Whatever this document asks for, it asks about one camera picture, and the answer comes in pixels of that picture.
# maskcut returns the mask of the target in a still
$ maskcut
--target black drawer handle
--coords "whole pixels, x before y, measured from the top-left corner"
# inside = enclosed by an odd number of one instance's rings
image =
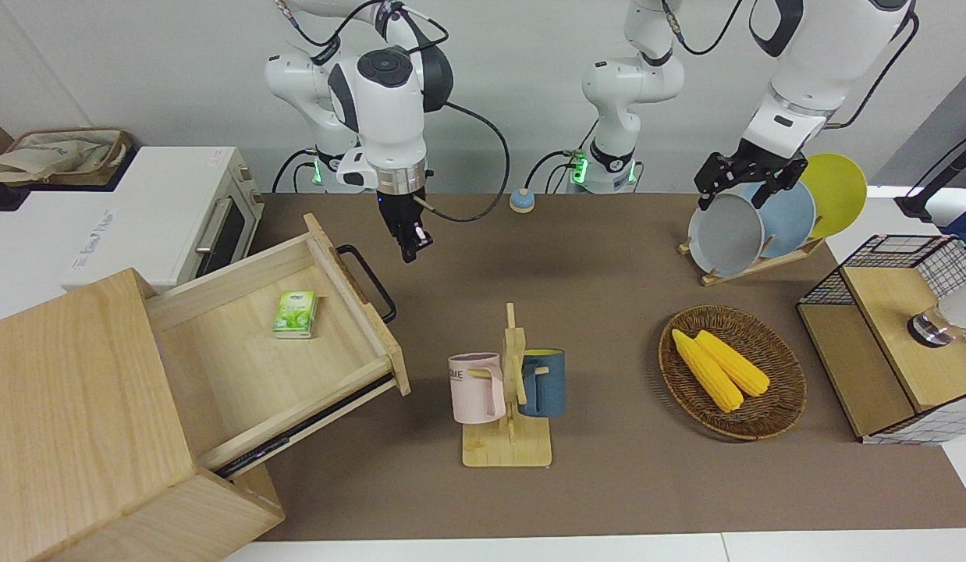
[[[365,258],[362,257],[361,253],[358,251],[358,248],[355,248],[355,246],[352,246],[351,244],[344,244],[338,246],[336,250],[337,255],[351,254],[356,260],[358,260],[358,265],[365,270],[365,275],[368,275],[369,280],[372,281],[373,285],[375,285],[375,290],[379,291],[379,295],[384,301],[386,301],[386,306],[389,307],[389,312],[380,315],[383,323],[389,324],[392,322],[393,319],[396,318],[396,303],[393,302],[393,297],[389,296],[386,288],[383,287],[382,283],[379,282],[379,278],[375,276],[375,272],[372,271],[372,267],[368,265],[368,261],[365,261]]]

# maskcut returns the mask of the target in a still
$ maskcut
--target green tissue pack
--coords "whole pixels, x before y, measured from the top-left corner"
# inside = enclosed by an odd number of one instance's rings
[[[305,339],[312,336],[316,317],[315,291],[283,291],[272,331],[276,338]]]

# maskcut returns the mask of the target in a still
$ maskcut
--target woven basket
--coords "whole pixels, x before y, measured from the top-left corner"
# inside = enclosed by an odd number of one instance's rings
[[[743,405],[725,413],[712,402],[680,359],[671,330],[694,337],[708,330],[757,365],[771,378],[761,396],[744,395]],[[805,409],[805,377],[789,346],[767,324],[754,316],[719,305],[689,308],[673,316],[660,336],[660,370],[678,404],[712,431],[755,441],[785,433]]]

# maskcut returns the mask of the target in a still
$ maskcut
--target corn cob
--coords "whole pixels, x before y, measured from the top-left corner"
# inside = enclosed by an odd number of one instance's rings
[[[739,408],[743,404],[743,394],[740,394],[740,389],[723,373],[722,367],[684,332],[675,329],[671,331],[671,335],[680,359],[684,359],[698,384],[709,393],[712,402],[726,413]]]
[[[744,392],[751,396],[760,396],[768,391],[771,379],[764,371],[760,370],[751,363],[746,357],[740,355],[737,350],[730,347],[726,342],[711,334],[707,330],[698,332],[694,338],[705,352],[708,353],[719,363],[719,367],[726,371],[730,380],[736,383]]]

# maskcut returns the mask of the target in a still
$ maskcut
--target oven door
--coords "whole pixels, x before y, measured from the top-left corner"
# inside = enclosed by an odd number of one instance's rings
[[[195,277],[202,277],[247,255],[257,219],[229,177],[226,195],[216,199],[195,253],[201,256]]]

